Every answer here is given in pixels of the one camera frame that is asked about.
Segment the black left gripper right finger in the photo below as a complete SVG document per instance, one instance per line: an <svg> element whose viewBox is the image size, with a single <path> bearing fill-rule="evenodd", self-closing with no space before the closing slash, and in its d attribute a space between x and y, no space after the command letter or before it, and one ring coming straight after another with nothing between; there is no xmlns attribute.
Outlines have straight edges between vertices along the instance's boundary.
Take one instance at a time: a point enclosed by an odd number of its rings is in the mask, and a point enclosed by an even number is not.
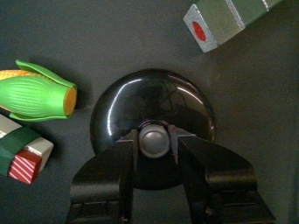
<svg viewBox="0 0 299 224"><path fill-rule="evenodd" d="M273 224L252 164L232 150L169 126L190 224Z"/></svg>

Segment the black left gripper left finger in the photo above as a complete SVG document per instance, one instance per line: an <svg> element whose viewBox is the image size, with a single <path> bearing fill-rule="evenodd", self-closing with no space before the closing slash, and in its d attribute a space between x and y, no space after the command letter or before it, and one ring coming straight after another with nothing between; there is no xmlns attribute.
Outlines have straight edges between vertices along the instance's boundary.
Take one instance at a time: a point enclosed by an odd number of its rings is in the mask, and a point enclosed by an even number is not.
<svg viewBox="0 0 299 224"><path fill-rule="evenodd" d="M137 131L98 153L78 169L69 188L65 224L130 224Z"/></svg>

